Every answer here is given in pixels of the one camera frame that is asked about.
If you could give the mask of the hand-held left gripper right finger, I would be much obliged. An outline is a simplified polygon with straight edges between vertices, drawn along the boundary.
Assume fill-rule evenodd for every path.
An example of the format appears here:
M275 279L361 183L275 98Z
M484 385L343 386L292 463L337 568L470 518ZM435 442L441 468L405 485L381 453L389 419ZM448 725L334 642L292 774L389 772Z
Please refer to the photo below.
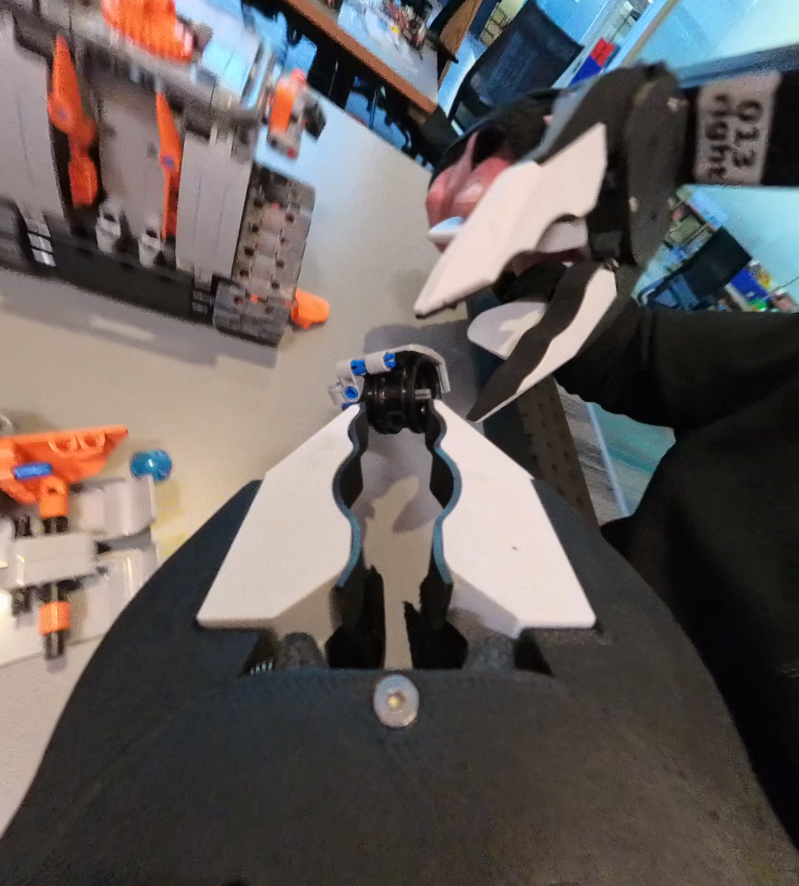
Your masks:
M451 481L434 526L450 622L510 638L528 629L593 628L595 613L535 479L449 407L435 413L434 454Z

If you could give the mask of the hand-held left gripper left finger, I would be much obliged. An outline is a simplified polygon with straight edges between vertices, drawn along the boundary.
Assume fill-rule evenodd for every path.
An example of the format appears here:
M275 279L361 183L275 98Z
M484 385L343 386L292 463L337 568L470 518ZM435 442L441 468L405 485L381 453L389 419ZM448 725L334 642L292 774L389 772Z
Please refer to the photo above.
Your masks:
M252 629L325 643L339 625L334 587L353 530L336 498L360 407L344 409L267 471L199 609L206 629Z

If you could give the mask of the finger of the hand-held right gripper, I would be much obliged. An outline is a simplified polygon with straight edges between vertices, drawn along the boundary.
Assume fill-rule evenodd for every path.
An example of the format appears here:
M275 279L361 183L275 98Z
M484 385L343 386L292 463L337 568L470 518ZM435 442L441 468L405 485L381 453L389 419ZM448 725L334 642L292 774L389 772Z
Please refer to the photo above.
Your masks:
M620 301L619 282L617 269L582 263L563 271L549 300L518 299L476 316L469 340L501 364L468 420L482 422L576 357Z
M550 159L521 161L504 170L465 219L428 231L443 248L414 306L427 317L496 282L511 260L547 251L543 241L561 219L585 231L607 169L607 129L596 123Z

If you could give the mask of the person's right hand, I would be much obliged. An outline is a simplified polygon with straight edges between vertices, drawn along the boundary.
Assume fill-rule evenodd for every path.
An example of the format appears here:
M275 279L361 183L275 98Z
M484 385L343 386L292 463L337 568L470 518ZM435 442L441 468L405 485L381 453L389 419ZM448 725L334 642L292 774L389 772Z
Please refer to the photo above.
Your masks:
M470 139L456 162L429 186L425 201L427 227L452 218L466 219L493 183L494 171L483 161L474 163L476 139Z

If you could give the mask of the blue transparent round stud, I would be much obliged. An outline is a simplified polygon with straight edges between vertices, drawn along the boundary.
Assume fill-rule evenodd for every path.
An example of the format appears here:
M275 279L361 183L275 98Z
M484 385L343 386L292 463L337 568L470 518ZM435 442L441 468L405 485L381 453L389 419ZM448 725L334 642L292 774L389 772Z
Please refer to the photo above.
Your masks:
M132 454L129 471L134 479L148 478L161 484L172 476L173 461L164 449L145 449Z

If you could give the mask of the orange wedge brick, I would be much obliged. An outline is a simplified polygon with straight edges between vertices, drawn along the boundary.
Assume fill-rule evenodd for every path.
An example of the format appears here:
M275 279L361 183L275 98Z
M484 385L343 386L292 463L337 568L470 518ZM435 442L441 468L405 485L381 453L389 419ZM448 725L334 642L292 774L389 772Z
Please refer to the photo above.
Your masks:
M294 292L290 321L297 329L307 330L326 323L330 315L329 302L301 288Z

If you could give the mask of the small grey orange brick assembly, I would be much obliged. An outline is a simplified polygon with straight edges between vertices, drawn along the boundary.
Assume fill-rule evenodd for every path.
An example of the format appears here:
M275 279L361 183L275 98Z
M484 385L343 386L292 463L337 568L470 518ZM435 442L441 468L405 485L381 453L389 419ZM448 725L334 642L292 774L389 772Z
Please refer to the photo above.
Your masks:
M127 437L0 414L0 668L104 636L156 572L158 484L105 475Z

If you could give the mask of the person's black clothing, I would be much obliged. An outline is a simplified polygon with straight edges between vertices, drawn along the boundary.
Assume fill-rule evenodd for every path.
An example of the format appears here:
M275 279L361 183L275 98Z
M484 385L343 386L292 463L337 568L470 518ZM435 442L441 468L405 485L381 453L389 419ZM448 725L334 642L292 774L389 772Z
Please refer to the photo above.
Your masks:
M697 648L799 850L799 416L671 433L603 533Z

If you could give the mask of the large grey tracked brick vehicle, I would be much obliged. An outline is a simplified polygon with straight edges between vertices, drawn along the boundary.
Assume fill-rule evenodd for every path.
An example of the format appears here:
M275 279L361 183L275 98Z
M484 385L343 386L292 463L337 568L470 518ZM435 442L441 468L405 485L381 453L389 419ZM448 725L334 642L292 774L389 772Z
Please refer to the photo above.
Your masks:
M175 2L0 2L0 265L277 347L326 124L255 28Z

